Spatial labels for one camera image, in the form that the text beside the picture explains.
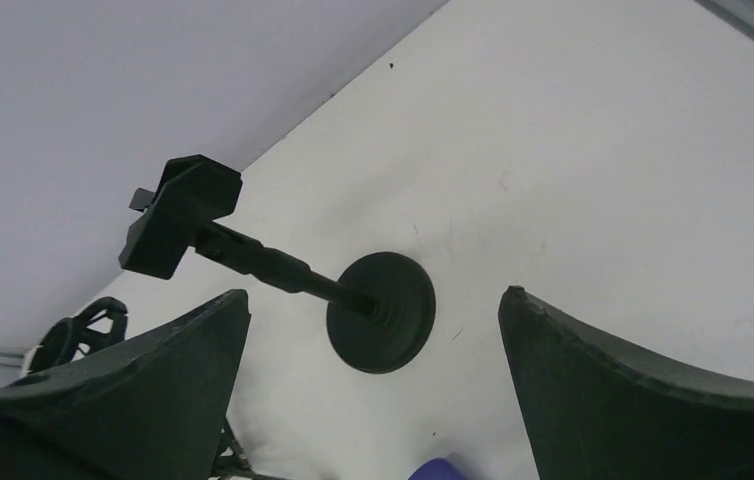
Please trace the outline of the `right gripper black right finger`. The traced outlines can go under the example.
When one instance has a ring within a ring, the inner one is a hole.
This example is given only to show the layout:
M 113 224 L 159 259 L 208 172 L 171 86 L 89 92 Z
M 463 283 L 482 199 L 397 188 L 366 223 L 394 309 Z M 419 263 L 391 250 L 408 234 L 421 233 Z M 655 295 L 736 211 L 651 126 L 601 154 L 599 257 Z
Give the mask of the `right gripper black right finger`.
M 543 479 L 754 479 L 754 381 L 698 368 L 509 287 L 498 310 Z

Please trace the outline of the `black shock-mount tripod stand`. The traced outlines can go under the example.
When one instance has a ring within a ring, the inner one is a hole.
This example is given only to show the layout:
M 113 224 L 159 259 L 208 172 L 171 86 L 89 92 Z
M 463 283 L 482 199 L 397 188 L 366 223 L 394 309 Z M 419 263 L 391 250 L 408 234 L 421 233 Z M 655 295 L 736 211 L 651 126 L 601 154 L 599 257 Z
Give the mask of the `black shock-mount tripod stand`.
M 81 359 L 125 340 L 128 308 L 101 297 L 73 317 L 55 323 L 24 358 L 21 377 Z

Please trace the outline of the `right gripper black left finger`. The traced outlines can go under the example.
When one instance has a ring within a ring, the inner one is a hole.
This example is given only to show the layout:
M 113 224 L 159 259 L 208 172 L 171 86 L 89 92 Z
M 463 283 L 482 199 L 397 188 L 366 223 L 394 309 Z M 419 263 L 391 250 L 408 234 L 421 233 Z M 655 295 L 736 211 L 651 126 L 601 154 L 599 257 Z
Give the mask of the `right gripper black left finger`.
M 0 479 L 206 479 L 251 322 L 229 290 L 0 387 Z

